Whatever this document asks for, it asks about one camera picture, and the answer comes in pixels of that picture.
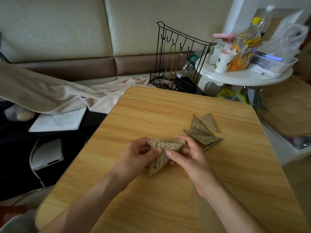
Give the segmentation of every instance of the fingernail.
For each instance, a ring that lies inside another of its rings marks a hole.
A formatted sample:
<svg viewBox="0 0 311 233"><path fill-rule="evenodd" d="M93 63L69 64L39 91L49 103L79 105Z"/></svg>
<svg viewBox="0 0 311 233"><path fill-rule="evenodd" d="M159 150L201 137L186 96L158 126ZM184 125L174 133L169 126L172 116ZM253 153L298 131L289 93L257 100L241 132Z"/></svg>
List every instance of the fingernail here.
<svg viewBox="0 0 311 233"><path fill-rule="evenodd" d="M158 154L162 154L162 152L163 152L161 148L157 148L156 151Z"/></svg>

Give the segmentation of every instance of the beige sofa backrest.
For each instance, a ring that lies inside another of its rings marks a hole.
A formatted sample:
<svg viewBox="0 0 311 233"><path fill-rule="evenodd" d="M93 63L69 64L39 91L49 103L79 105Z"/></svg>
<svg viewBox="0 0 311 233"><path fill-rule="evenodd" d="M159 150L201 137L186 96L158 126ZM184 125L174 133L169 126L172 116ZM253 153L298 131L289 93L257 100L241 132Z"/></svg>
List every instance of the beige sofa backrest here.
<svg viewBox="0 0 311 233"><path fill-rule="evenodd" d="M206 41L232 0L0 0L2 53L19 66L82 80L154 70L157 21Z"/></svg>

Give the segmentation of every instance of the green bottle label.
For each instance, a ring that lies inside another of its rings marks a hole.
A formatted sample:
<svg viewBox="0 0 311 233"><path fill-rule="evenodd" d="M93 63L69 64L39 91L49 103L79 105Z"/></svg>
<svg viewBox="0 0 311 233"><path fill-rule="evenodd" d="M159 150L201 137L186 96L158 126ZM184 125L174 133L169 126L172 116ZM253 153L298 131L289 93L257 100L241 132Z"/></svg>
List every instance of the green bottle label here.
<svg viewBox="0 0 311 233"><path fill-rule="evenodd" d="M189 59L189 62L193 65L193 66L195 66L195 62L198 60L198 56L196 55L196 54L192 54L191 56L190 56L190 59Z"/></svg>

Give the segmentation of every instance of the pink lid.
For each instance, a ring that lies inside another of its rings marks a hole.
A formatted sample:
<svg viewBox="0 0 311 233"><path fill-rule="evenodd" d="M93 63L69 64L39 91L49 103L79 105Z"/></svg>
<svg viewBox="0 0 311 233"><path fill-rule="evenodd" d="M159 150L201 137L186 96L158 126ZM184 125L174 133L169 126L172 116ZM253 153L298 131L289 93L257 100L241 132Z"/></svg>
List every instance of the pink lid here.
<svg viewBox="0 0 311 233"><path fill-rule="evenodd" d="M237 33L214 33L213 38L216 39L233 39L237 36Z"/></svg>

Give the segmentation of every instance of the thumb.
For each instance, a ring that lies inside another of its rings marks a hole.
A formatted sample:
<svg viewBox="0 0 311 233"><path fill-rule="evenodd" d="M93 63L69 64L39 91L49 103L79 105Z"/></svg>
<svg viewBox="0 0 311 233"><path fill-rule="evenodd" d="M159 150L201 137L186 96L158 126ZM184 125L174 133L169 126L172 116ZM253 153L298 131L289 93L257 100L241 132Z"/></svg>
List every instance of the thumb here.
<svg viewBox="0 0 311 233"><path fill-rule="evenodd" d="M155 158L157 158L158 156L160 156L160 154L163 153L163 150L161 148L156 148L153 149L151 151L149 151L148 153L144 154L144 158L146 160L147 163L151 162L152 160L154 160Z"/></svg>
<svg viewBox="0 0 311 233"><path fill-rule="evenodd" d="M183 167L184 169L186 169L189 165L188 163L188 159L183 156L182 154L174 151L174 150L168 150L166 152L166 155L173 161L175 161L176 163L178 163L181 167Z"/></svg>

